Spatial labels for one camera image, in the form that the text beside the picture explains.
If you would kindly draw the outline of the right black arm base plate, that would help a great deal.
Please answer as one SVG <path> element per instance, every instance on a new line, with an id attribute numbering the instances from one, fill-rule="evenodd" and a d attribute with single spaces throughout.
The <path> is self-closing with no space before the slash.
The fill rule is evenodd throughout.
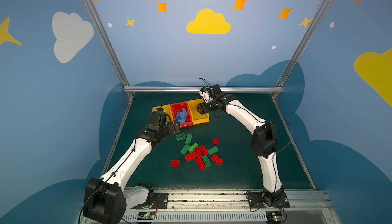
<path id="1" fill-rule="evenodd" d="M 286 209 L 290 208 L 286 193 L 252 192 L 247 191 L 245 197 L 252 211 L 258 209 Z"/>

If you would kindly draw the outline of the small red lego brick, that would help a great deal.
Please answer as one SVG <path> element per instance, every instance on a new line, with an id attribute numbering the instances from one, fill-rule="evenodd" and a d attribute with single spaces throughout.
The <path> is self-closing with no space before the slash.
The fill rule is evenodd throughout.
<path id="1" fill-rule="evenodd" d="M 214 145 L 217 145 L 219 143 L 219 139 L 218 138 L 214 138 L 213 140 Z"/>
<path id="2" fill-rule="evenodd" d="M 171 165 L 171 167 L 179 167 L 180 161 L 179 160 L 172 160 L 170 165 Z"/>

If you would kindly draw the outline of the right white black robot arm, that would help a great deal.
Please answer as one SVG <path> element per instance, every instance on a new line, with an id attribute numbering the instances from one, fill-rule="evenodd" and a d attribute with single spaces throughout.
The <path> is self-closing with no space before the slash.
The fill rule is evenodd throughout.
<path id="1" fill-rule="evenodd" d="M 286 194 L 280 181 L 277 166 L 277 140 L 274 123 L 258 117 L 246 108 L 234 95 L 224 94 L 218 84 L 202 87 L 199 91 L 203 102 L 198 104 L 197 112 L 208 114 L 221 110 L 233 116 L 252 134 L 250 147 L 257 155 L 263 177 L 263 202 L 268 207 L 278 207 Z"/>

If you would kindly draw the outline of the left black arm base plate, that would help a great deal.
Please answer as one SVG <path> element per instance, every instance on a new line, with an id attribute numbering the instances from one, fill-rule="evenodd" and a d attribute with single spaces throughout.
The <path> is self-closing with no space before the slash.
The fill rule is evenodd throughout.
<path id="1" fill-rule="evenodd" d="M 154 193 L 154 197 L 152 198 L 152 201 L 150 204 L 140 204 L 132 209 L 146 209 L 146 210 L 155 210 L 158 208 L 160 209 L 167 209 L 168 206 L 168 196 L 169 194 L 167 192 L 158 192 Z"/>

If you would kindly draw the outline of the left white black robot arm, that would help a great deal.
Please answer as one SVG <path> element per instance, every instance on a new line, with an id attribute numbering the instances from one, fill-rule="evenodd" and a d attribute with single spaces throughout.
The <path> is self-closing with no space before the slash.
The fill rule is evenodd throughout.
<path id="1" fill-rule="evenodd" d="M 79 217 L 101 224 L 118 224 L 127 210 L 154 206 L 151 186 L 140 184 L 126 190 L 126 185 L 152 149 L 165 137 L 179 132 L 177 120 L 171 119 L 162 109 L 153 111 L 149 123 L 135 134 L 131 146 L 118 162 L 101 177 L 88 181 Z"/>

